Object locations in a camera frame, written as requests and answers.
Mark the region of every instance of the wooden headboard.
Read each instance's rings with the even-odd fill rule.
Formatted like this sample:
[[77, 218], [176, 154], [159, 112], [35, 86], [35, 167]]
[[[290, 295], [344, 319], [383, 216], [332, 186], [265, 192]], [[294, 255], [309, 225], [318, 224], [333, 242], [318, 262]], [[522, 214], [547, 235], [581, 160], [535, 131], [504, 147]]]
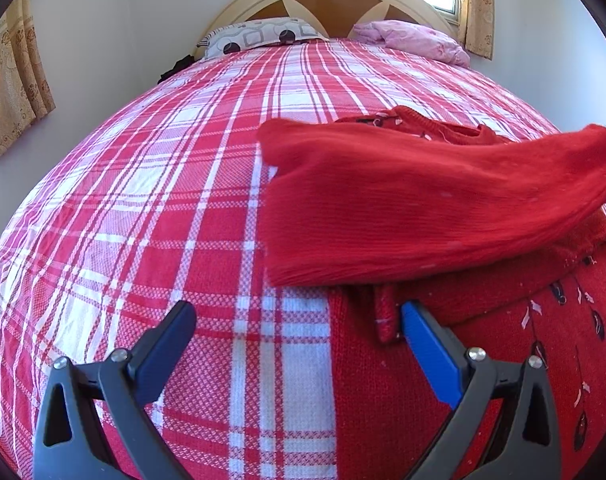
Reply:
[[234, 0], [201, 38], [232, 23], [282, 16], [301, 18], [328, 38], [347, 38], [355, 23], [372, 20], [420, 23], [455, 37], [454, 28], [424, 0]]

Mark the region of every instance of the plaid pattern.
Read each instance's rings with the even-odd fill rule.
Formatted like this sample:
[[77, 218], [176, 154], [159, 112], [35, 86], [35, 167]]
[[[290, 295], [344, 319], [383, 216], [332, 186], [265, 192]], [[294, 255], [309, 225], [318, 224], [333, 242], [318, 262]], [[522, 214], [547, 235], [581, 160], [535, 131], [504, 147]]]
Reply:
[[148, 413], [188, 471], [334, 479], [326, 291], [265, 280], [257, 232], [273, 173], [255, 131], [395, 105], [514, 140], [556, 131], [462, 68], [349, 41], [262, 48], [148, 91], [37, 184], [0, 239], [0, 450], [22, 477], [52, 362], [129, 347], [185, 299], [197, 332]]

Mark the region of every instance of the pink cloth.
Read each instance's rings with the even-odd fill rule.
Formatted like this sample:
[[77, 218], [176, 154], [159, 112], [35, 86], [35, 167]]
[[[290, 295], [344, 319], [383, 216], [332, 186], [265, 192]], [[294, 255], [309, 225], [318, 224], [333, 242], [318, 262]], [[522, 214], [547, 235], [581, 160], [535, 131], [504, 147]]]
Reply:
[[416, 23], [399, 20], [357, 23], [354, 39], [361, 43], [386, 46], [450, 65], [469, 68], [469, 55], [447, 34]]

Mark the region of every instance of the beige curtain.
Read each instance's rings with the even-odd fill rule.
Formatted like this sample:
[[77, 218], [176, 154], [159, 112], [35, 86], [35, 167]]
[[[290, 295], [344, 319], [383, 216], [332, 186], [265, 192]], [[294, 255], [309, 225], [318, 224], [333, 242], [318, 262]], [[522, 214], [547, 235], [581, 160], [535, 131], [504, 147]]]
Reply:
[[30, 0], [14, 0], [0, 19], [0, 156], [52, 110]]
[[458, 40], [466, 50], [492, 59], [494, 0], [460, 0]]

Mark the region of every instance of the red sweater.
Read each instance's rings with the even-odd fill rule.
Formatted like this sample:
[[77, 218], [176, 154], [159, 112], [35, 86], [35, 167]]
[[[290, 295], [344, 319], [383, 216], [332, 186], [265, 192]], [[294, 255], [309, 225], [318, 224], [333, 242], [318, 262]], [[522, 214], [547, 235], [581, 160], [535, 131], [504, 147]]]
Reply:
[[[383, 127], [352, 123], [363, 120]], [[606, 371], [566, 384], [579, 353], [598, 351], [606, 365], [596, 330], [606, 286], [580, 264], [599, 251], [606, 262], [606, 128], [518, 144], [397, 107], [334, 124], [272, 120], [258, 135], [279, 168], [261, 234], [272, 283], [370, 285], [331, 291], [339, 477], [402, 478], [445, 418], [407, 345], [381, 345], [397, 338], [398, 304], [410, 298], [494, 358], [554, 363], [565, 477], [576, 473], [606, 428]], [[561, 297], [575, 308], [561, 311]], [[574, 413], [583, 382], [583, 403], [603, 396], [589, 433], [587, 412]]]

